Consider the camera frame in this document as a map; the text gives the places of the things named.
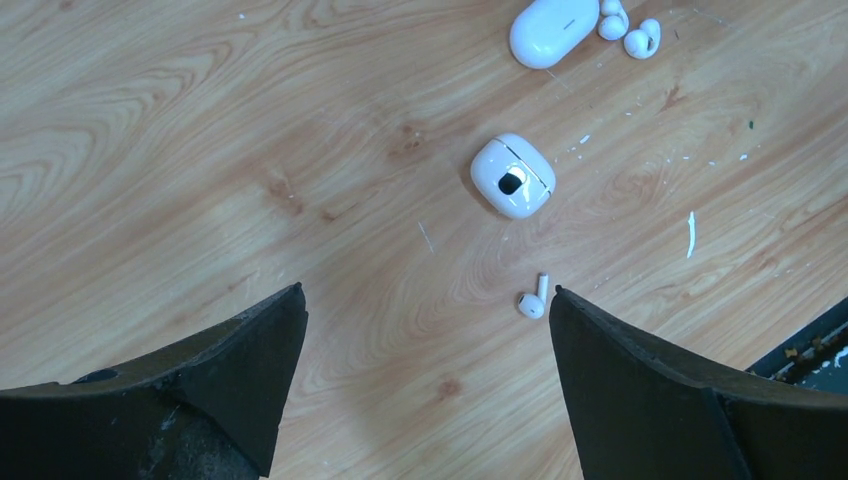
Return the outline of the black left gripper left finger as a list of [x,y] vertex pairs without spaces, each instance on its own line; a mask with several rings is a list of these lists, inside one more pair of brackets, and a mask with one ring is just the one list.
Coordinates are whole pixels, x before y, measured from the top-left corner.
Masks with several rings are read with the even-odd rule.
[[149,354],[1,394],[5,479],[269,475],[308,324],[300,284]]

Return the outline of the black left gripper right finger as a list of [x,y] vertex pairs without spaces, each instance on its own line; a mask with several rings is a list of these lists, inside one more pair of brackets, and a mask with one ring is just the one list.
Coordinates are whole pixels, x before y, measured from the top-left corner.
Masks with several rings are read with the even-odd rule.
[[549,325],[587,479],[843,479],[847,394],[705,358],[558,288]]

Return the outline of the white gold-trimmed earbud case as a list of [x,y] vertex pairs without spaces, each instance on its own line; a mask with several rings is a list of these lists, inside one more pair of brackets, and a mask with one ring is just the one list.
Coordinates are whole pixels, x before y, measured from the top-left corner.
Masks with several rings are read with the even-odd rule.
[[515,133],[493,137],[470,165],[473,184],[501,214],[525,219],[553,195],[556,174],[550,162]]

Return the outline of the white oval earbud case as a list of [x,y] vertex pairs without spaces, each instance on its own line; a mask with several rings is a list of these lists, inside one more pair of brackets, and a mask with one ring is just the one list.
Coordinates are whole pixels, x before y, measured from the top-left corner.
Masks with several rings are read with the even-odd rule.
[[599,1],[533,1],[511,25],[511,53],[527,68],[548,69],[592,33],[599,16]]

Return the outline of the white stem earbud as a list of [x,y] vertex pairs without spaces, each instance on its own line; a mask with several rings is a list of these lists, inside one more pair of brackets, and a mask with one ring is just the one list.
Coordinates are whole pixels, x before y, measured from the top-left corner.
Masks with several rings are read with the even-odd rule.
[[529,319],[541,319],[546,311],[548,288],[549,275],[540,273],[537,278],[536,290],[532,293],[522,293],[518,297],[518,311]]

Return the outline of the white ear-clip earbud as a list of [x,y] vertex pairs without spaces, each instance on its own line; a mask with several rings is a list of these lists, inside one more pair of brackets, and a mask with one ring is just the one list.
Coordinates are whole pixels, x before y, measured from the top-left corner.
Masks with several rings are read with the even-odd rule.
[[630,31],[624,37],[625,52],[634,59],[645,60],[653,57],[659,50],[662,27],[655,18],[644,20],[638,29]]
[[628,33],[630,20],[620,0],[602,0],[600,17],[597,33],[601,38],[617,41]]

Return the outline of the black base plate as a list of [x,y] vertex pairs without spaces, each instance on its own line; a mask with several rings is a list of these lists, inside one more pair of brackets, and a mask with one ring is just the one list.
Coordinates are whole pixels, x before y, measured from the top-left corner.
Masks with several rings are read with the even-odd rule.
[[847,316],[822,315],[747,371],[788,385],[847,394]]

